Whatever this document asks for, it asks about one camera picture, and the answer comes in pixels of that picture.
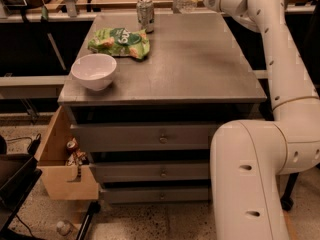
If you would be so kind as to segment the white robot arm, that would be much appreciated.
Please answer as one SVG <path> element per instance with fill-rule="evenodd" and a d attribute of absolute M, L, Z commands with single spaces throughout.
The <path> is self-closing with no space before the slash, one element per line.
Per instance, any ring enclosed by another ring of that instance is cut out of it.
<path fill-rule="evenodd" d="M 290 240 L 276 178 L 318 163 L 320 98 L 287 27 L 285 1 L 191 1 L 261 34 L 273 114 L 225 123 L 212 138 L 217 240 Z"/>

